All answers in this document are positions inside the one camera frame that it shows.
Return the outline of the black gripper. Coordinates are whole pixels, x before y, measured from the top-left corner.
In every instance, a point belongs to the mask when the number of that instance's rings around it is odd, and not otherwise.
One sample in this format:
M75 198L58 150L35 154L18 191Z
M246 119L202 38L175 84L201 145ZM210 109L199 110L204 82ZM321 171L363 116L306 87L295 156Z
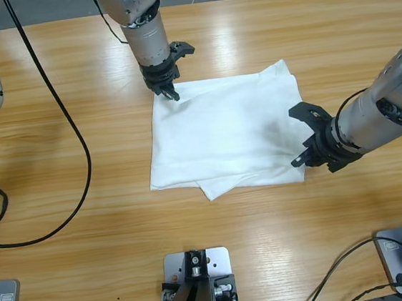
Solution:
M180 76L180 73L171 54L161 64L140 65L139 68L147 87L155 94L162 94L176 102L180 100L180 95L173 86L174 80Z
M362 154L345 149L334 137L333 123L334 119L327 119L308 124L313 135L303 142L307 150L291 162L294 167L318 167L327 164L329 171L333 173L362 157Z

